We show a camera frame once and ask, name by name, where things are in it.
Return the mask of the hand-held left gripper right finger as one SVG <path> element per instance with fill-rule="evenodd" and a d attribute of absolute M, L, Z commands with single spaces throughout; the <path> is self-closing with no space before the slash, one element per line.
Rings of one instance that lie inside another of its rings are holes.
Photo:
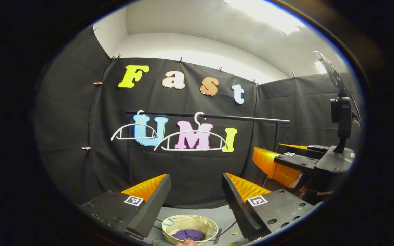
<path fill-rule="evenodd" d="M 278 234 L 319 207 L 284 189 L 269 191 L 230 173 L 223 173 L 222 188 L 243 237 L 249 241 Z"/>

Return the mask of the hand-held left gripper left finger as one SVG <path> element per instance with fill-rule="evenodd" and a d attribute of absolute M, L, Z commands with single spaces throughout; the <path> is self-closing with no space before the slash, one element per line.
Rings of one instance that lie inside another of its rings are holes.
<path fill-rule="evenodd" d="M 81 211 L 115 235 L 144 239 L 170 190 L 170 174 L 162 174 L 124 191 L 106 191 L 81 205 Z"/>

